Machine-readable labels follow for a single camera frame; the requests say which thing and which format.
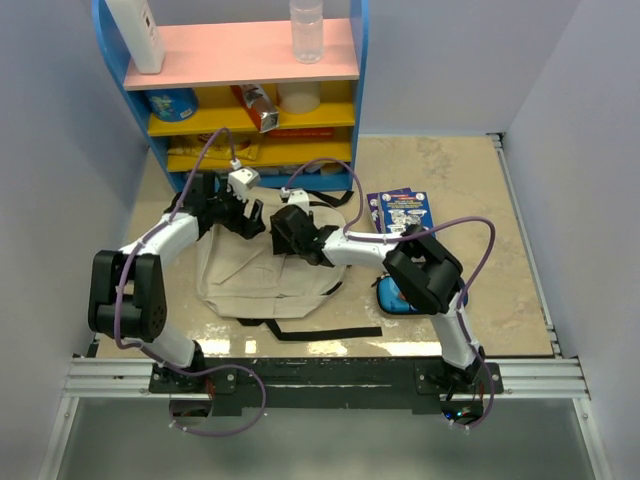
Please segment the beige canvas backpack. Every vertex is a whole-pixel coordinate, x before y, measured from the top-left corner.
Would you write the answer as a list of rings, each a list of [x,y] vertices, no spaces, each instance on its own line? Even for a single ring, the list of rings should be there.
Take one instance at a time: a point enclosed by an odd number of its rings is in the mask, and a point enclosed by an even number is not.
[[[216,225],[197,242],[196,294],[223,318],[244,327],[266,325],[284,342],[376,338],[375,326],[286,332],[280,320],[304,319],[338,291],[344,266],[312,266],[293,255],[273,253],[271,234],[246,240]]]

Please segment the blue dinosaur pencil case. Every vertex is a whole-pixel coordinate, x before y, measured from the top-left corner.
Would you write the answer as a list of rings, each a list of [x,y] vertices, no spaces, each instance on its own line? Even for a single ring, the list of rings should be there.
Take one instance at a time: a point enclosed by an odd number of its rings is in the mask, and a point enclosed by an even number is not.
[[[372,287],[375,289],[378,307],[385,314],[407,317],[434,317],[446,314],[451,303],[465,287],[456,275],[420,274],[396,279],[385,274]]]

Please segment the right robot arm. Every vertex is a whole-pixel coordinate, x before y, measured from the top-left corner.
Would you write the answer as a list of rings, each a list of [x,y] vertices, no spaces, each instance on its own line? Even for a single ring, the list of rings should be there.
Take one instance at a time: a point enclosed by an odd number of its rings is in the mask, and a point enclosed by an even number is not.
[[[441,388],[466,393],[481,380],[484,359],[464,308],[463,267],[431,233],[412,226],[401,234],[345,232],[318,227],[297,205],[270,217],[276,254],[297,255],[313,266],[361,266],[385,272],[405,301],[432,322],[441,345]]]

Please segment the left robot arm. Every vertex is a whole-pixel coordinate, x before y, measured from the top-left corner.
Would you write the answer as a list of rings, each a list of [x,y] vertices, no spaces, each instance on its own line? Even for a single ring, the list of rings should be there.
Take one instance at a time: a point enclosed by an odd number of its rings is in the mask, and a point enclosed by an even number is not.
[[[244,239],[264,232],[263,203],[249,199],[259,180],[249,167],[225,178],[193,173],[149,231],[118,250],[99,251],[92,263],[89,328],[154,359],[163,380],[185,392],[200,390],[207,380],[204,355],[196,341],[167,323],[163,270],[215,225]]]

